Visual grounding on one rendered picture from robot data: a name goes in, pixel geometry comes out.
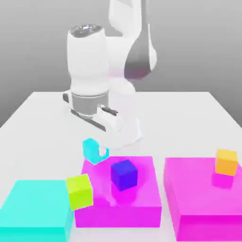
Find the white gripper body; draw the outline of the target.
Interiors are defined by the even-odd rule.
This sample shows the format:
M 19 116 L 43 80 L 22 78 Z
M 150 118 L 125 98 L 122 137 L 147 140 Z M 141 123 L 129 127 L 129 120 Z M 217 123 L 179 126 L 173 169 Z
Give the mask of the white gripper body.
M 107 104 L 107 93 L 80 95 L 67 90 L 63 92 L 62 99 L 69 105 L 71 114 L 106 134 L 106 126 L 101 121 L 98 121 L 98 109 L 102 105 Z

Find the small cyan cube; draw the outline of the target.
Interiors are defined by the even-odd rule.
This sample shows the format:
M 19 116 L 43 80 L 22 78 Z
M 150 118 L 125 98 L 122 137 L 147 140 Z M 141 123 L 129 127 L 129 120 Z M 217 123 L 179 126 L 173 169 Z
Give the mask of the small cyan cube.
M 110 156 L 108 148 L 106 148 L 106 154 L 104 156 L 99 156 L 99 143 L 92 138 L 84 140 L 82 142 L 82 147 L 84 158 L 94 165 L 106 160 Z

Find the small blue cube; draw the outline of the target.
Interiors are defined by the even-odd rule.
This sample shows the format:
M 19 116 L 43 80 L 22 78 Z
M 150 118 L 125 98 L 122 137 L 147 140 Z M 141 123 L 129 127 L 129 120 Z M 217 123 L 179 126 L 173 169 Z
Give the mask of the small blue cube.
M 129 159 L 114 163 L 111 165 L 111 181 L 119 191 L 137 186 L 138 169 Z

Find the small lime green cube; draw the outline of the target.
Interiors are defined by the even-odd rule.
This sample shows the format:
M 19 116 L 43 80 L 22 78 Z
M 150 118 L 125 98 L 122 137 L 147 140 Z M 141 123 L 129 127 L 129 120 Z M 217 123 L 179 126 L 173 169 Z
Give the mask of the small lime green cube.
M 66 179 L 71 210 L 77 210 L 93 205 L 93 187 L 88 174 Z

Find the small orange cube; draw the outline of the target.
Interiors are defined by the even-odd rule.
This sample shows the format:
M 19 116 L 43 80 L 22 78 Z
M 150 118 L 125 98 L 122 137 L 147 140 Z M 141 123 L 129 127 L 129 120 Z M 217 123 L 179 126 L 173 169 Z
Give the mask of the small orange cube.
M 218 149 L 216 153 L 215 172 L 228 176 L 235 176 L 238 166 L 236 151 Z

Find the large magenta box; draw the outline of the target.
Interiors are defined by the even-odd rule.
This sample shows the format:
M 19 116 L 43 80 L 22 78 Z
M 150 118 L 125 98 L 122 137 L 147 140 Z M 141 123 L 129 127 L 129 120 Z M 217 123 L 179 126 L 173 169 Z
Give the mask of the large magenta box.
M 212 157 L 170 157 L 164 188 L 175 238 L 186 242 L 242 242 L 242 167 L 215 173 Z
M 119 191 L 111 180 L 111 166 L 129 160 L 138 170 L 136 186 Z M 77 228 L 159 227 L 162 204 L 153 158 L 111 156 L 99 164 L 84 160 L 82 174 L 88 174 L 94 204 L 75 210 Z

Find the large cyan box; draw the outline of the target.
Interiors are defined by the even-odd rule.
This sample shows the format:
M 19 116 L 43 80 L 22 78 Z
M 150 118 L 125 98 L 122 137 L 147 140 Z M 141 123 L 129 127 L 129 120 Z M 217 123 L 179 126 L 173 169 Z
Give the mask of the large cyan box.
M 18 180 L 0 208 L 0 242 L 69 242 L 73 218 L 64 180 Z

